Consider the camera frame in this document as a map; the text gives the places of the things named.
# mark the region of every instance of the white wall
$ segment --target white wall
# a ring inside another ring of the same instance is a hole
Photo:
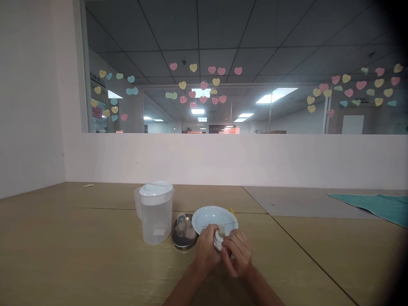
[[[0,24],[5,198],[64,182],[65,173],[50,0],[0,1]]]

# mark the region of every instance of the pink heart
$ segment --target pink heart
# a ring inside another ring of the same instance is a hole
[[[208,83],[207,82],[201,82],[200,83],[201,89],[204,90],[208,87]]]
[[[234,69],[235,74],[240,75],[242,73],[242,67],[237,67]]]
[[[227,96],[221,96],[219,97],[219,99],[221,103],[225,103],[225,101],[227,100]]]
[[[224,73],[225,73],[225,68],[218,68],[219,75],[224,75]]]
[[[377,76],[380,77],[385,73],[385,69],[384,68],[377,68],[375,70],[375,72],[377,73]]]
[[[327,84],[320,84],[320,85],[319,85],[319,88],[320,88],[321,91],[326,91],[326,90],[329,89],[329,85],[327,85]]]
[[[175,71],[177,69],[177,63],[171,63],[170,64],[170,69]]]
[[[340,81],[340,76],[332,76],[331,82],[336,85]]]
[[[350,97],[354,94],[354,91],[353,91],[352,88],[350,88],[350,89],[347,89],[346,91],[344,91],[344,94],[345,94],[347,97],[350,98]]]
[[[401,81],[401,78],[400,78],[399,76],[393,76],[393,77],[391,78],[391,84],[392,84],[393,86],[397,85],[400,81]]]
[[[366,86],[367,86],[367,81],[361,81],[361,82],[356,83],[356,87],[358,90],[362,90]]]

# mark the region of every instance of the blue heart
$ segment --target blue heart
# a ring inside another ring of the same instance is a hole
[[[392,100],[392,101],[388,102],[387,104],[388,104],[389,106],[394,106],[394,107],[396,107],[396,106],[397,106],[397,101],[396,101],[396,100]]]

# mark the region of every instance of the finger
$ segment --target finger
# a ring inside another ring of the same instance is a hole
[[[228,270],[228,273],[230,274],[230,276],[233,277],[233,278],[237,278],[238,273],[234,269],[234,266],[232,265],[232,262],[230,260],[229,255],[228,255],[226,247],[221,248],[221,255],[222,255],[222,261],[224,262],[225,266],[227,267],[227,270]]]

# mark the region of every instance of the right hand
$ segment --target right hand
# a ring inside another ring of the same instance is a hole
[[[222,261],[231,277],[249,278],[254,266],[252,265],[251,247],[244,233],[234,229],[231,234],[224,238],[222,243]]]

